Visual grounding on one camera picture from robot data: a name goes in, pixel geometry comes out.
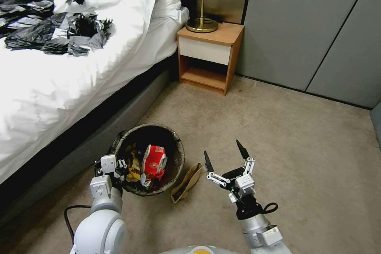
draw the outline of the white duvet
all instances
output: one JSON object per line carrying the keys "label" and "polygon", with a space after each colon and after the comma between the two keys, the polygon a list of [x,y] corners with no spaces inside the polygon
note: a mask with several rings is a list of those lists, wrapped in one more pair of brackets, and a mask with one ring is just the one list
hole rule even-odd
{"label": "white duvet", "polygon": [[155,0],[55,2],[57,12],[94,10],[113,19],[114,29],[104,49],[78,58],[10,51],[0,39],[0,183],[86,115],[83,107],[138,50]]}

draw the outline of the bed frame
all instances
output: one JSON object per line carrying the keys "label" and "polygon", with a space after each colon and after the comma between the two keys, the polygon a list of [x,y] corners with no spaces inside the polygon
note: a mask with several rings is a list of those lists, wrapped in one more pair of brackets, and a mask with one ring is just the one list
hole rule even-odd
{"label": "bed frame", "polygon": [[[194,16],[197,0],[181,2]],[[118,133],[134,127],[174,79],[177,52],[131,80],[0,184],[0,226],[106,154]]]}

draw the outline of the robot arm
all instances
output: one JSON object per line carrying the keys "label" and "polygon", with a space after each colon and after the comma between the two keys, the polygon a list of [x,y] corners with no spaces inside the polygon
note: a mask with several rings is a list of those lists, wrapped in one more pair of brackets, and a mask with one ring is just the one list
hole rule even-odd
{"label": "robot arm", "polygon": [[272,225],[265,217],[265,214],[276,211],[278,205],[272,202],[262,208],[254,197],[255,182],[252,172],[255,158],[249,156],[238,140],[237,145],[245,160],[244,166],[219,176],[214,173],[208,154],[204,152],[208,171],[206,178],[230,191],[229,198],[237,206],[236,215],[241,222],[242,232],[251,253],[291,254],[282,242],[283,236],[278,226]]}
{"label": "robot arm", "polygon": [[121,191],[112,184],[116,158],[101,158],[103,175],[94,177],[90,190],[94,197],[90,215],[78,226],[70,254],[119,254],[125,240],[126,226],[121,217]]}

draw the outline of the brass lamp base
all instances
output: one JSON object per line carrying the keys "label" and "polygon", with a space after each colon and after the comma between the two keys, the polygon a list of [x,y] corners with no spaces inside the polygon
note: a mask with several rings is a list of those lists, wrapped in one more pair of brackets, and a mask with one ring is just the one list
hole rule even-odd
{"label": "brass lamp base", "polygon": [[189,19],[185,26],[192,32],[210,33],[218,29],[218,22],[209,18],[195,18]]}

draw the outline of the table lamp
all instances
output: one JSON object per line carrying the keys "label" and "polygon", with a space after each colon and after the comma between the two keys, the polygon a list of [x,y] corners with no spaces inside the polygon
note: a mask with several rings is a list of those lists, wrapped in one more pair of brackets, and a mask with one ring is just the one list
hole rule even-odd
{"label": "table lamp", "polygon": [[189,19],[185,26],[196,33],[210,33],[218,29],[217,21],[204,17],[204,0],[201,0],[200,18]]}

